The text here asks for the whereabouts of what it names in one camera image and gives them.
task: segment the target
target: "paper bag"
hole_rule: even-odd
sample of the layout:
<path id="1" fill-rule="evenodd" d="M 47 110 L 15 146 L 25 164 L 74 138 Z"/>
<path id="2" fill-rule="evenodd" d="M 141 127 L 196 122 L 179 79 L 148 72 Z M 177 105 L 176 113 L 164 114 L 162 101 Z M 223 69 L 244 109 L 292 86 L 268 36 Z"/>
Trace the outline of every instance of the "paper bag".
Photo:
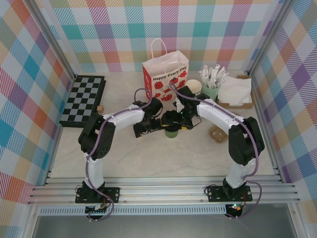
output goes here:
<path id="1" fill-rule="evenodd" d="M 177 88 L 185 86 L 188 73 L 189 61 L 180 51 L 167 53 L 166 46 L 162 41 L 166 54 L 158 58 L 153 57 L 151 43 L 152 59 L 143 63 L 143 76 L 145 88 L 149 89 L 152 96 L 167 102 L 175 99 L 175 93 L 170 89 L 169 82 L 172 81 Z"/>

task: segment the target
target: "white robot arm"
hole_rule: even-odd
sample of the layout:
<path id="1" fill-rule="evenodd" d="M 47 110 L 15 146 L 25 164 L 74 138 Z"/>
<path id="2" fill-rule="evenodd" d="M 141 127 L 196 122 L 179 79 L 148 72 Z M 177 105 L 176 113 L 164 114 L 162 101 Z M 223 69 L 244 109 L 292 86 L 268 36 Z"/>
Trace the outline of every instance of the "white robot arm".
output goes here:
<path id="1" fill-rule="evenodd" d="M 189 97 L 195 96 L 188 87 L 180 89 L 179 92 Z M 183 105 L 179 112 L 175 111 L 177 114 L 176 120 L 179 120 L 180 125 L 185 125 L 187 128 L 191 129 L 192 117 L 201 116 L 210 120 L 228 134 L 229 154 L 234 162 L 229 174 L 223 181 L 223 194 L 226 196 L 225 199 L 230 201 L 235 200 L 237 196 L 241 196 L 241 190 L 246 183 L 245 175 L 249 174 L 250 169 L 255 164 L 255 151 L 251 140 L 249 136 L 246 135 L 246 132 L 240 123 L 235 119 L 242 121 L 251 131 L 252 137 L 256 141 L 257 151 L 260 153 L 264 149 L 264 142 L 257 121 L 254 118 L 244 119 L 243 117 L 239 117 L 226 109 L 221 108 L 219 105 L 213 106 L 214 101 L 208 99 L 205 95 L 201 97 L 200 102 L 182 99 L 180 97 L 178 100 Z M 132 124 L 142 124 L 142 126 L 150 127 L 153 131 L 163 128 L 161 124 L 165 124 L 164 121 L 166 121 L 166 115 L 162 116 L 162 121 L 160 119 L 153 119 L 153 115 L 156 115 L 157 112 L 162 109 L 161 102 L 153 98 L 149 106 L 140 108 L 142 105 L 144 105 L 144 103 L 135 102 L 129 107 L 129 110 L 118 115 L 114 114 L 112 118 L 105 123 L 103 130 L 99 132 L 101 133 L 100 140 L 97 140 L 98 134 L 96 133 L 96 130 L 99 130 L 101 123 L 111 115 L 101 116 L 93 114 L 83 129 L 78 141 L 81 145 L 81 150 L 85 153 L 85 157 L 92 152 L 95 144 L 98 145 L 95 152 L 89 158 L 88 165 L 89 179 L 96 189 L 102 191 L 104 188 L 105 182 L 103 178 L 102 158 L 108 153 L 111 147 L 112 138 L 117 131 Z M 88 183 L 88 179 L 85 178 L 83 187 L 86 191 L 89 189 L 93 190 L 91 184 Z"/>

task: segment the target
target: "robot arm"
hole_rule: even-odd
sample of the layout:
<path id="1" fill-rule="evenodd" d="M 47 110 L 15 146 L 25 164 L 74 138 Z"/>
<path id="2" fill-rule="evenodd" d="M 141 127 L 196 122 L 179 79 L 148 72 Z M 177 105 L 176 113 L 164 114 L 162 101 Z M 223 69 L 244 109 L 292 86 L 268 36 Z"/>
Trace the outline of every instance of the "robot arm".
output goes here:
<path id="1" fill-rule="evenodd" d="M 78 139 L 81 150 L 84 152 L 85 157 L 91 153 L 95 146 L 98 137 L 96 130 L 100 130 L 101 124 L 106 120 L 106 118 L 112 116 L 112 118 L 109 119 L 104 125 L 103 130 L 99 132 L 101 133 L 101 136 L 97 149 L 89 158 L 88 174 L 90 175 L 90 181 L 95 188 L 99 189 L 104 186 L 102 158 L 109 152 L 114 134 L 128 125 L 133 125 L 136 123 L 142 123 L 144 125 L 151 126 L 153 115 L 157 114 L 163 107 L 162 103 L 156 98 L 153 98 L 147 107 L 141 108 L 141 106 L 145 104 L 146 103 L 137 101 L 128 107 L 130 110 L 122 112 L 118 115 L 113 114 L 113 116 L 101 116 L 97 113 L 94 113 L 90 116 Z M 85 178 L 83 186 L 92 188 L 88 183 L 88 178 Z"/>
<path id="2" fill-rule="evenodd" d="M 204 101 L 214 104 L 212 99 L 205 99 Z M 247 126 L 256 141 L 257 150 L 260 154 L 264 149 L 264 142 L 258 123 L 252 117 L 245 119 L 226 109 L 221 108 L 220 110 L 219 106 L 216 108 L 205 103 L 197 105 L 197 114 L 210 120 L 228 135 L 229 154 L 234 162 L 223 182 L 223 186 L 228 198 L 233 198 L 235 196 L 234 190 L 245 184 L 244 176 L 249 174 L 250 169 L 255 165 L 255 152 L 251 140 L 240 123 L 233 118 L 237 118 Z"/>
<path id="3" fill-rule="evenodd" d="M 177 114 L 177 121 L 187 129 L 193 128 L 191 119 L 194 116 L 200 116 L 210 120 L 227 133 L 229 154 L 233 159 L 233 165 L 229 174 L 223 180 L 223 187 L 221 189 L 223 193 L 219 194 L 219 197 L 225 196 L 227 200 L 235 200 L 241 196 L 241 191 L 245 189 L 245 176 L 250 173 L 250 169 L 253 168 L 256 162 L 253 144 L 240 122 L 252 134 L 259 155 L 264 150 L 264 141 L 257 121 L 253 117 L 245 119 L 229 112 L 221 106 L 216 105 L 207 95 L 200 94 L 195 96 L 187 86 L 179 89 L 178 92 L 185 97 L 178 95 L 175 104 L 177 111 L 173 111 L 175 113 L 171 113 L 172 111 L 170 111 L 167 115 Z M 175 121 L 175 119 L 171 120 L 170 117 L 163 115 L 162 121 L 164 124 L 165 121 Z"/>
<path id="4" fill-rule="evenodd" d="M 179 92 L 188 97 L 195 97 L 214 104 L 214 101 L 204 94 L 195 96 L 187 86 L 179 89 Z M 97 149 L 89 158 L 88 174 L 90 176 L 90 182 L 95 188 L 99 191 L 104 191 L 105 182 L 103 178 L 103 160 L 101 158 L 109 152 L 116 131 L 131 124 L 134 124 L 135 133 L 137 131 L 142 133 L 142 131 L 139 131 L 140 128 L 150 128 L 152 131 L 159 130 L 162 129 L 160 124 L 169 125 L 169 123 L 179 123 L 187 129 L 192 129 L 193 125 L 191 119 L 195 116 L 201 116 L 220 127 L 229 137 L 229 154 L 234 163 L 229 174 L 223 180 L 223 187 L 221 189 L 222 194 L 219 195 L 219 197 L 222 196 L 225 200 L 235 200 L 237 197 L 241 196 L 246 184 L 245 175 L 249 173 L 250 169 L 255 164 L 255 151 L 250 137 L 246 134 L 246 131 L 240 123 L 233 118 L 242 121 L 252 133 L 256 142 L 258 154 L 260 154 L 264 149 L 264 142 L 257 121 L 252 117 L 244 119 L 243 117 L 230 113 L 220 106 L 211 106 L 203 101 L 198 102 L 181 97 L 178 97 L 178 100 L 178 105 L 181 103 L 182 109 L 179 110 L 179 112 L 166 112 L 161 118 L 161 123 L 159 123 L 159 119 L 154 119 L 153 117 L 162 109 L 162 103 L 156 98 L 153 98 L 152 102 L 145 108 L 141 109 L 141 106 L 145 103 L 137 101 L 129 107 L 130 110 L 118 115 L 113 114 L 112 118 L 105 123 L 103 130 L 99 132 L 101 133 L 101 136 L 98 141 Z M 101 116 L 93 114 L 89 118 L 89 121 L 78 139 L 81 150 L 86 156 L 92 152 L 97 142 L 98 134 L 96 133 L 96 130 L 100 130 L 101 124 L 110 116 L 111 115 Z M 101 198 L 99 194 L 93 191 L 93 188 L 87 182 L 87 178 L 85 178 L 83 182 L 83 188 L 89 193 L 90 197 L 94 197 L 96 200 Z"/>

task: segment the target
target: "plaid fabric backdrop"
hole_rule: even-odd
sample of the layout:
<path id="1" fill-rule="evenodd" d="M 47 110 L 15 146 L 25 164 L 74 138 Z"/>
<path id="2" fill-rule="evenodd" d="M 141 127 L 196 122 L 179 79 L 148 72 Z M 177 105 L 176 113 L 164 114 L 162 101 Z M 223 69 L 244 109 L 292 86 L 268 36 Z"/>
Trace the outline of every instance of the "plaid fabric backdrop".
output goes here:
<path id="1" fill-rule="evenodd" d="M 22 0 L 0 0 L 0 238 L 17 237 L 71 79 Z"/>
<path id="2" fill-rule="evenodd" d="M 271 18 L 269 19 L 268 24 L 267 24 L 265 30 L 263 31 L 260 40 L 258 41 L 257 47 L 256 47 L 256 49 L 255 49 L 254 52 L 253 52 L 253 55 L 252 55 L 252 57 L 251 57 L 251 60 L 249 61 L 249 64 L 248 64 L 248 66 L 247 66 L 247 71 L 250 70 L 251 66 L 252 66 L 253 63 L 254 63 L 254 60 L 255 60 L 256 57 L 258 56 L 259 50 L 261 49 L 261 47 L 262 47 L 262 45 L 263 45 L 263 43 L 264 43 L 264 41 L 265 41 L 265 39 L 266 39 L 266 37 L 267 37 L 267 34 L 269 33 L 271 27 L 273 26 L 274 20 L 275 20 L 276 17 L 278 16 L 278 14 L 279 14 L 279 12 L 280 12 L 280 10 L 281 10 L 281 8 L 282 8 L 284 2 L 285 2 L 285 0 L 279 0 L 279 1 L 278 1 L 278 4 L 276 5 L 272 16 L 271 16 Z"/>
<path id="3" fill-rule="evenodd" d="M 246 69 L 266 36 L 266 25 L 277 15 L 274 7 L 281 5 L 278 0 L 37 3 L 77 72 L 141 71 L 142 62 L 151 58 L 155 38 L 163 39 L 168 52 L 180 50 L 189 59 L 190 70 L 199 70 L 204 62 Z M 154 55 L 161 54 L 163 48 L 156 42 Z"/>
<path id="4" fill-rule="evenodd" d="M 316 0 L 297 0 L 254 83 L 283 173 L 298 185 L 306 226 L 317 232 Z"/>

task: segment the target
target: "paper cup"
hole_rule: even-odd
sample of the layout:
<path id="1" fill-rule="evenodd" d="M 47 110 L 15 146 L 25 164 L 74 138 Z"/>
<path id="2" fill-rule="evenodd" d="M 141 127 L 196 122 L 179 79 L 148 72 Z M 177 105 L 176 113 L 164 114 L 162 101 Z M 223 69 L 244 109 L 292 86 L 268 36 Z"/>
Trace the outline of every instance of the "paper cup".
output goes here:
<path id="1" fill-rule="evenodd" d="M 202 90 L 202 84 L 198 80 L 195 80 L 195 79 L 187 80 L 187 82 L 185 83 L 185 86 L 188 86 L 190 91 L 192 91 L 192 93 L 195 95 L 200 94 Z"/>

